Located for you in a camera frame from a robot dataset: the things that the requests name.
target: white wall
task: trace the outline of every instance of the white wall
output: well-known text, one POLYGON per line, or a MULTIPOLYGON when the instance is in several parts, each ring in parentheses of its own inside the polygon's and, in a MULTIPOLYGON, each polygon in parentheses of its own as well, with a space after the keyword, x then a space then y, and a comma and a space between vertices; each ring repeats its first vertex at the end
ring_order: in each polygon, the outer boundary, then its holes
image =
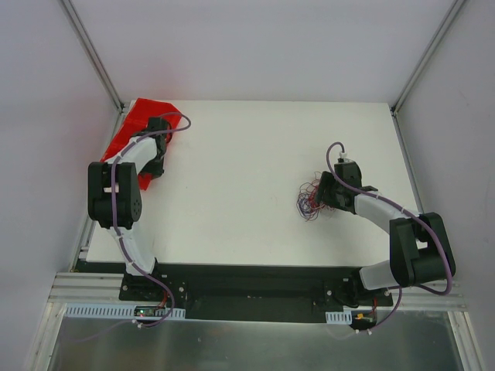
POLYGON ((74 0, 125 101, 394 103, 452 0, 74 0))
POLYGON ((495 3, 468 3, 399 124, 425 208, 445 220, 456 278, 495 369, 495 3))
POLYGON ((56 1, 0 2, 0 369, 25 367, 116 118, 56 1))

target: white table surface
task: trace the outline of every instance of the white table surface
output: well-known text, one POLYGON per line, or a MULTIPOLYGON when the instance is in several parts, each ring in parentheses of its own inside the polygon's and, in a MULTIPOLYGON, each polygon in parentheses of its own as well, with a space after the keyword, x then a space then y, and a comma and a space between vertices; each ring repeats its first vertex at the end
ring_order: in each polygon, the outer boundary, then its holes
MULTIPOLYGON (((140 223, 159 262, 363 266, 388 259, 388 235, 368 220, 337 210, 306 222, 295 207, 299 186, 326 170, 326 149, 341 141, 364 185, 416 209, 386 104, 171 103, 193 126, 174 135, 165 174, 142 192, 140 223)), ((123 261, 98 225, 87 260, 123 261)))

